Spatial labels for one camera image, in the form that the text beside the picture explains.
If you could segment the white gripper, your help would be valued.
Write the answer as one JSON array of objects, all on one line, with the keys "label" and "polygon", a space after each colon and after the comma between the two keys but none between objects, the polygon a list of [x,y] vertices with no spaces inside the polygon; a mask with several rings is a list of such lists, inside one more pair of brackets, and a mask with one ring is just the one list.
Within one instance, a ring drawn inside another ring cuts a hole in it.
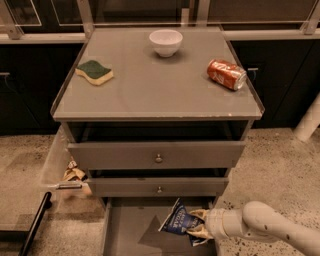
[{"label": "white gripper", "polygon": [[224,240],[228,239],[223,226],[224,209],[197,209],[189,212],[201,220],[205,220],[205,225],[200,224],[189,230],[189,234],[202,239]]}]

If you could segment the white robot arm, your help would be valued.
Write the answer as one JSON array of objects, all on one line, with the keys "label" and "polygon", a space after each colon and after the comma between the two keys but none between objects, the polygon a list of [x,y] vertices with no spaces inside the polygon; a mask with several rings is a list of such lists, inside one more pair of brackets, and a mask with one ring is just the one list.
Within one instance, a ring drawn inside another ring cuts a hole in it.
[{"label": "white robot arm", "polygon": [[278,241],[319,256],[319,101],[293,129],[253,130],[248,148],[217,209],[204,210],[193,233],[218,242],[232,237]]}]

